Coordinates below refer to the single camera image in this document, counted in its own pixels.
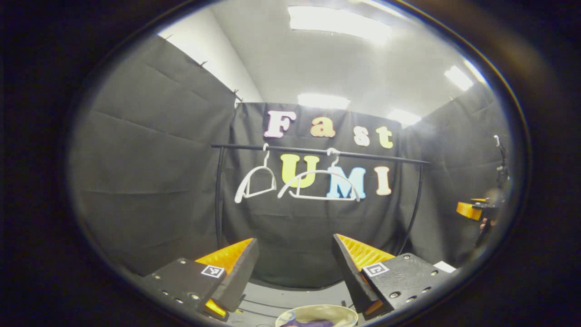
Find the blue letter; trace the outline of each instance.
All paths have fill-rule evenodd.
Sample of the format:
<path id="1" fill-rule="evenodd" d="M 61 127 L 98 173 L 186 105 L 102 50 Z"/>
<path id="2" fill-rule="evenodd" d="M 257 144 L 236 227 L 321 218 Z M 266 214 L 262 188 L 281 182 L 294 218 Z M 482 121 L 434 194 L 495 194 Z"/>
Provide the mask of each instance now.
<path id="1" fill-rule="evenodd" d="M 345 173 L 343 172 L 343 169 L 341 167 L 338 166 L 335 166 L 335 168 L 329 167 L 327 168 L 327 170 L 330 172 L 338 173 L 345 177 Z M 351 174 L 349 174 L 348 178 L 351 181 L 351 183 L 355 185 L 355 189 L 359 194 L 359 198 L 365 198 L 365 192 L 363 192 L 363 175 L 365 175 L 365 169 L 361 167 L 355 167 L 351 170 Z M 337 192 L 337 188 L 339 188 L 341 195 L 344 198 L 346 198 L 347 195 L 349 195 L 349 192 L 351 191 L 351 184 L 347 180 L 342 179 L 339 176 L 331 175 L 331 188 L 329 189 L 329 193 L 327 193 L 327 197 L 339 198 L 339 192 Z"/>

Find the black fabric backdrop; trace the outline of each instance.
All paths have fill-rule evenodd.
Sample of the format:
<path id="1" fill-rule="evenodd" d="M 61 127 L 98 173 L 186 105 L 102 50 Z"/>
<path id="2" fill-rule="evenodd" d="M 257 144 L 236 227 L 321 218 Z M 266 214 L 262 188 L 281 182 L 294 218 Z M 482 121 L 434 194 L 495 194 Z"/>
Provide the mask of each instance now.
<path id="1" fill-rule="evenodd" d="M 217 249 L 218 153 L 234 114 L 229 89 L 160 38 L 112 64 L 88 94 L 70 181 L 81 221 L 139 275 Z"/>
<path id="2" fill-rule="evenodd" d="M 425 169 L 421 201 L 405 251 L 454 266 L 467 259 L 480 223 L 456 213 L 456 206 L 482 198 L 497 186 L 501 155 L 494 135 L 507 148 L 507 164 L 513 170 L 507 118 L 492 91 L 480 83 L 403 130 L 402 156 L 432 163 Z M 414 184 L 418 172 L 404 166 L 401 179 Z M 400 208 L 406 219 L 414 197 L 412 189 L 402 188 Z"/>
<path id="3" fill-rule="evenodd" d="M 478 235 L 478 223 L 456 213 L 458 201 L 482 197 L 496 185 L 500 153 L 493 135 L 511 151 L 501 106 L 476 84 L 458 98 L 401 130 L 374 116 L 285 104 L 241 104 L 234 110 L 229 89 L 160 37 L 138 45 L 105 74 L 81 108 L 70 151 L 70 182 L 80 221 L 104 250 L 132 272 L 146 275 L 178 257 L 195 259 L 217 249 L 215 182 L 218 149 L 211 143 L 253 144 L 389 155 L 432 162 L 405 251 L 436 263 L 462 264 Z M 268 110 L 294 111 L 297 119 L 283 138 L 265 138 Z M 312 119 L 332 119 L 336 136 L 313 137 Z M 366 127 L 368 147 L 353 140 L 353 127 Z M 386 126 L 394 147 L 381 147 L 375 129 Z M 268 166 L 278 189 L 283 152 Z M 304 154 L 297 173 L 306 164 Z M 222 244 L 256 237 L 260 257 L 254 278 L 277 286 L 322 287 L 341 279 L 331 255 L 333 233 L 395 254 L 414 208 L 418 166 L 341 158 L 349 176 L 366 170 L 361 202 L 294 199 L 276 191 L 234 203 L 238 184 L 262 163 L 264 153 L 226 150 L 219 216 Z M 319 156 L 318 169 L 333 158 Z M 388 166 L 392 194 L 375 191 L 376 166 Z M 325 196 L 329 175 L 317 175 L 303 194 Z M 264 171 L 253 189 L 267 187 Z"/>
<path id="4" fill-rule="evenodd" d="M 270 116 L 268 111 L 296 112 L 297 119 L 290 124 L 282 138 L 264 137 Z M 312 120 L 329 117 L 336 135 L 331 138 L 314 137 L 310 133 Z M 370 145 L 363 147 L 353 140 L 353 127 L 366 127 L 370 133 Z M 375 130 L 385 126 L 393 133 L 393 147 L 383 148 Z M 240 104 L 230 127 L 231 144 L 269 145 L 325 150 L 329 147 L 344 152 L 363 154 L 400 155 L 400 123 L 360 113 L 337 109 L 309 108 L 289 104 Z M 278 190 L 282 188 L 282 161 L 284 153 L 271 151 L 268 167 L 277 178 Z M 306 170 L 305 154 L 296 173 Z M 366 170 L 364 175 L 365 198 L 355 201 L 318 201 L 292 198 L 288 193 L 277 199 L 278 191 L 243 199 L 234 203 L 236 190 L 248 171 L 262 165 L 265 153 L 251 150 L 227 150 L 222 179 L 223 233 L 228 243 L 248 237 L 260 242 L 260 258 L 254 268 L 254 277 L 287 287 L 323 287 L 341 279 L 340 271 L 331 254 L 334 233 L 340 233 L 366 242 L 374 247 L 394 252 L 400 244 L 404 227 L 398 211 L 398 199 L 402 188 L 415 192 L 417 184 L 401 185 L 401 163 L 355 158 L 339 158 L 347 177 L 354 167 Z M 326 169 L 334 156 L 318 156 L 317 169 Z M 389 186 L 392 193 L 378 196 L 376 166 L 389 167 Z M 325 197 L 329 192 L 330 175 L 317 174 L 313 185 L 302 189 L 301 194 Z M 251 191 L 270 186 L 270 174 L 259 170 L 252 181 Z"/>

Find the foam letter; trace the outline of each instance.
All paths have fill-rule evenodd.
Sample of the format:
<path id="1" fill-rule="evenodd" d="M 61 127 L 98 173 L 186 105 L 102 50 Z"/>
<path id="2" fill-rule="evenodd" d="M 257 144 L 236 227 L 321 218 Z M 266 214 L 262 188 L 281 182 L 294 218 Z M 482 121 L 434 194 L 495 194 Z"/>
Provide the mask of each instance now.
<path id="1" fill-rule="evenodd" d="M 281 155 L 282 160 L 282 181 L 288 183 L 291 179 L 295 178 L 296 176 L 296 163 L 300 160 L 300 157 L 296 154 L 283 154 Z M 307 162 L 307 170 L 308 172 L 317 169 L 317 162 L 319 162 L 319 157 L 315 157 L 313 155 L 306 155 L 304 156 L 304 160 Z M 300 180 L 300 188 L 303 189 L 305 187 L 311 186 L 311 184 L 315 181 L 316 174 L 307 174 Z M 290 186 L 297 187 L 299 185 L 299 181 L 295 180 Z"/>
<path id="2" fill-rule="evenodd" d="M 333 129 L 333 120 L 327 117 L 317 117 L 313 119 L 313 126 L 311 127 L 311 135 L 316 137 L 333 137 L 335 131 Z"/>
<path id="3" fill-rule="evenodd" d="M 392 135 L 391 131 L 388 131 L 388 128 L 383 126 L 375 130 L 379 134 L 379 143 L 381 146 L 386 149 L 393 148 L 393 143 L 389 141 L 389 137 Z"/>
<path id="4" fill-rule="evenodd" d="M 355 126 L 355 128 L 353 128 L 353 133 L 355 134 L 355 136 L 353 137 L 353 139 L 355 140 L 355 144 L 360 145 L 362 147 L 368 147 L 369 146 L 369 131 L 361 126 Z"/>
<path id="5" fill-rule="evenodd" d="M 377 173 L 377 195 L 388 196 L 389 194 L 392 193 L 392 190 L 389 188 L 388 183 L 389 168 L 379 166 L 375 167 L 374 170 Z"/>
<path id="6" fill-rule="evenodd" d="M 296 119 L 296 112 L 294 111 L 274 111 L 267 112 L 270 115 L 268 121 L 268 129 L 264 132 L 265 137 L 282 137 L 284 134 L 282 130 L 286 131 L 291 125 L 291 120 Z"/>
<path id="7" fill-rule="evenodd" d="M 327 170 L 330 172 L 338 173 L 345 177 L 343 169 L 339 166 L 329 167 Z M 363 192 L 363 175 L 365 175 L 365 169 L 361 167 L 355 167 L 351 170 L 348 178 L 351 183 L 355 185 L 355 189 L 359 194 L 359 198 L 365 198 L 365 192 Z M 331 175 L 331 186 L 329 188 L 329 193 L 327 193 L 327 197 L 339 198 L 339 192 L 337 192 L 337 188 L 344 198 L 346 198 L 347 195 L 351 192 L 351 184 L 347 180 L 342 179 L 339 176 Z"/>

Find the hanger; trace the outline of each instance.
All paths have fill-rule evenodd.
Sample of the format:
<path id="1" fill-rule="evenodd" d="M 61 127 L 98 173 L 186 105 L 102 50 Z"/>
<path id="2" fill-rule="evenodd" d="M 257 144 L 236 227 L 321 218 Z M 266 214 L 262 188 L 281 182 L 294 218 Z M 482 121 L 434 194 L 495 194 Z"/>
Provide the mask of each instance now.
<path id="1" fill-rule="evenodd" d="M 331 167 L 328 168 L 328 170 L 311 170 L 309 172 L 303 172 L 300 173 L 298 175 L 296 175 L 295 177 L 293 177 L 293 179 L 291 179 L 290 181 L 288 181 L 281 189 L 281 191 L 278 193 L 277 197 L 281 198 L 283 196 L 283 194 L 285 193 L 286 189 L 288 189 L 292 183 L 295 182 L 295 180 L 298 180 L 298 185 L 296 187 L 296 194 L 293 193 L 292 191 L 289 191 L 290 196 L 292 196 L 293 198 L 304 198 L 304 199 L 311 199 L 311 200 L 327 200 L 327 201 L 353 201 L 356 200 L 357 202 L 360 201 L 359 199 L 359 193 L 357 192 L 357 190 L 355 189 L 355 185 L 345 176 L 330 171 L 329 169 L 333 169 L 335 168 L 335 164 L 337 162 L 339 162 L 339 154 L 341 152 L 339 152 L 337 149 L 334 148 L 328 148 L 327 149 L 327 155 L 331 155 L 331 154 L 335 154 L 337 157 L 335 159 L 335 161 L 333 161 L 333 163 L 331 164 Z M 321 173 L 321 174 L 328 174 L 328 175 L 335 175 L 335 176 L 339 176 L 342 179 L 345 179 L 349 182 L 349 184 L 351 184 L 351 193 L 349 198 L 328 198 L 328 197 L 313 197 L 313 196 L 302 196 L 300 195 L 300 181 L 302 179 L 303 176 L 308 175 L 308 174 L 315 174 L 315 173 Z"/>
<path id="2" fill-rule="evenodd" d="M 268 148 L 268 143 L 264 143 L 264 146 L 262 147 L 262 151 L 266 151 L 267 148 Z M 254 196 L 266 193 L 266 192 L 274 191 L 277 189 L 277 180 L 274 177 L 274 173 L 272 172 L 272 170 L 270 170 L 270 168 L 266 167 L 266 162 L 268 161 L 268 157 L 270 157 L 270 150 L 266 152 L 266 157 L 264 157 L 263 165 L 252 169 L 251 171 L 248 172 L 248 174 L 246 174 L 244 179 L 242 179 L 242 182 L 240 183 L 240 186 L 238 186 L 238 190 L 236 191 L 236 195 L 234 196 L 234 202 L 240 203 L 242 201 L 243 197 L 244 198 L 251 198 L 251 197 L 254 197 Z M 270 189 L 258 191 L 258 192 L 251 194 L 250 193 L 250 177 L 252 176 L 252 174 L 254 174 L 257 170 L 260 170 L 260 169 L 267 170 L 270 173 L 270 175 L 272 176 L 272 183 L 271 183 Z"/>

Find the fluorescent light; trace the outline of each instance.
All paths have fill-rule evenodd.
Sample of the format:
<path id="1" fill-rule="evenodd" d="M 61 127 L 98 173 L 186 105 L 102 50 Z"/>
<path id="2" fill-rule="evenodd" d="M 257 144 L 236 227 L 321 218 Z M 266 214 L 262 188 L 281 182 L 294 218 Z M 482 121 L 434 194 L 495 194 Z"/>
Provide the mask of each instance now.
<path id="1" fill-rule="evenodd" d="M 400 122 L 402 127 L 407 127 L 419 122 L 422 118 L 407 111 L 394 109 L 389 113 L 388 119 Z"/>
<path id="2" fill-rule="evenodd" d="M 466 91 L 473 85 L 473 82 L 456 66 L 452 66 L 450 70 L 447 70 L 444 75 L 448 77 L 457 87 Z"/>
<path id="3" fill-rule="evenodd" d="M 377 8 L 379 10 L 382 10 L 386 13 L 390 13 L 393 16 L 399 17 L 399 18 L 405 18 L 401 13 L 395 11 L 394 9 L 391 9 L 390 7 L 384 6 L 381 3 L 377 3 L 373 0 L 359 0 L 359 2 L 364 3 L 366 5 L 372 6 L 374 8 Z"/>
<path id="4" fill-rule="evenodd" d="M 317 108 L 346 109 L 351 100 L 334 95 L 304 93 L 299 94 L 299 105 Z"/>
<path id="5" fill-rule="evenodd" d="M 484 79 L 484 76 L 482 76 L 482 74 L 480 74 L 478 69 L 476 69 L 476 67 L 474 67 L 474 65 L 470 61 L 464 59 L 464 64 L 466 65 L 466 67 L 468 67 L 470 72 L 474 75 L 474 77 L 476 77 L 476 79 L 480 83 L 486 84 L 486 80 Z"/>
<path id="6" fill-rule="evenodd" d="M 324 7 L 288 8 L 293 30 L 327 31 L 366 38 L 376 44 L 387 41 L 391 28 L 376 20 L 354 13 Z"/>

